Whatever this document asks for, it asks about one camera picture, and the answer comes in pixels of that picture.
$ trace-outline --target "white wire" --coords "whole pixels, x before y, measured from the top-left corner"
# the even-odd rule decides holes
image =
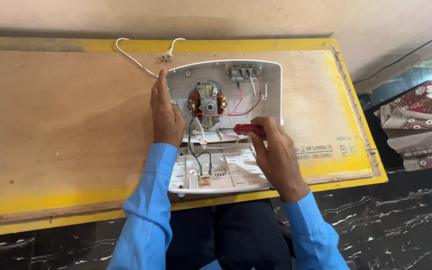
[[[197,117],[195,117],[196,119],[196,123],[199,126],[199,129],[201,130],[201,136],[203,139],[205,139],[205,131],[203,130],[203,126],[201,125],[201,122],[199,121],[199,119]]]
[[[124,52],[124,51],[123,51],[123,50],[118,46],[118,41],[120,41],[120,40],[129,40],[129,38],[123,38],[123,37],[122,37],[122,38],[118,38],[118,39],[116,40],[116,48],[117,48],[120,52],[124,53],[127,57],[129,57],[129,58],[131,58],[133,61],[135,61],[136,64],[138,64],[141,68],[143,68],[144,70],[146,70],[149,74],[153,75],[153,76],[156,77],[156,78],[159,77],[158,75],[154,74],[153,72],[151,72],[150,70],[148,70],[147,68],[145,68],[144,66],[142,66],[138,61],[136,61],[135,58],[129,56],[129,54],[127,54],[126,52]]]
[[[240,140],[238,139],[234,144],[232,144],[230,146],[224,146],[224,147],[209,147],[209,146],[206,146],[206,148],[207,149],[225,149],[225,148],[231,148],[233,146],[236,146],[236,144],[239,143],[239,141]]]
[[[130,40],[129,38],[118,38],[117,40],[116,40],[116,48],[120,51],[120,52],[122,52],[122,53],[124,53],[127,57],[129,57],[129,58],[131,58],[131,60],[133,60],[133,61],[135,61],[136,62],[136,64],[138,64],[141,68],[143,68],[144,70],[146,70],[147,72],[149,72],[149,74],[151,74],[151,75],[153,75],[154,77],[156,77],[156,78],[158,78],[159,76],[157,75],[157,74],[154,74],[153,72],[151,72],[150,70],[148,70],[147,68],[145,68],[144,66],[142,66],[135,58],[133,58],[133,57],[131,57],[131,56],[129,56],[129,54],[127,54],[125,51],[123,51],[119,46],[118,46],[118,41],[120,41],[120,40]],[[171,48],[168,50],[168,52],[173,52],[173,47],[174,47],[174,42],[176,42],[176,41],[178,41],[178,40],[185,40],[185,39],[183,39],[183,38],[177,38],[177,39],[175,39],[175,40],[173,40],[173,43],[171,43]]]
[[[258,97],[256,96],[256,89],[255,89],[255,83],[253,82],[253,78],[251,78],[251,75],[249,75],[249,79],[251,80],[251,84],[252,84],[252,89],[254,91],[254,102],[252,103],[252,107],[254,107],[256,100],[258,99]]]
[[[173,40],[173,43],[171,43],[171,48],[170,48],[171,52],[173,52],[174,42],[176,42],[178,40],[185,40],[185,39],[183,39],[182,37],[179,37],[179,38]]]

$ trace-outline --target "open plastic casing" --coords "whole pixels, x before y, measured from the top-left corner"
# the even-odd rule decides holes
[[[251,119],[257,116],[272,116],[281,118],[281,93],[282,93],[282,67],[275,62],[262,60],[218,60],[194,63],[180,66],[168,71],[167,85],[170,99],[181,109],[186,126],[183,142],[188,142],[188,128],[192,118],[188,98],[195,87],[199,84],[210,83],[221,88],[223,96],[227,102],[225,114],[231,113],[237,103],[241,100],[240,91],[236,82],[240,83],[243,99],[234,114],[245,113],[253,107],[259,99],[260,84],[257,79],[252,83],[249,79],[238,79],[231,76],[231,68],[243,70],[244,77],[247,78],[246,69],[261,72],[261,100],[259,104],[248,114],[241,116],[221,116],[219,122],[210,129],[204,129],[204,135],[208,147],[224,147],[234,144],[222,143],[248,138],[247,136],[237,135],[231,129],[237,124],[249,124]],[[201,130],[193,121],[191,131],[191,145],[198,143],[202,138]],[[185,194],[197,193],[227,193],[248,191],[259,188],[269,187],[270,184],[263,175],[261,169],[256,165],[256,154],[253,145],[250,143],[238,143],[231,148],[224,149],[201,149],[200,146],[192,147],[194,153],[198,155],[203,151],[211,153],[212,173],[208,175],[209,155],[202,154],[198,157],[202,165],[203,175],[200,176],[199,165],[191,155],[187,147],[179,148],[176,162],[171,175],[169,192],[178,193],[182,197]]]

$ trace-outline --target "blue shirt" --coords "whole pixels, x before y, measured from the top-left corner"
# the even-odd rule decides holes
[[[178,149],[152,144],[138,187],[123,205],[127,220],[107,269],[165,269],[166,250],[173,236],[168,187]],[[348,269],[338,250],[338,234],[327,224],[310,192],[283,203],[296,255],[296,269]],[[217,260],[204,270],[220,270]]]

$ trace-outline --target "beige wall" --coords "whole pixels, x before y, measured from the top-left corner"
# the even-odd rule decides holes
[[[0,0],[0,35],[131,39],[338,37],[353,81],[432,39],[432,0]],[[357,83],[370,91],[432,43]]]

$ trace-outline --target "red screwdriver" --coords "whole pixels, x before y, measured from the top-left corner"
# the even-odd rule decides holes
[[[246,136],[249,132],[253,132],[261,138],[266,138],[266,132],[262,125],[237,124],[233,130],[238,135]]]

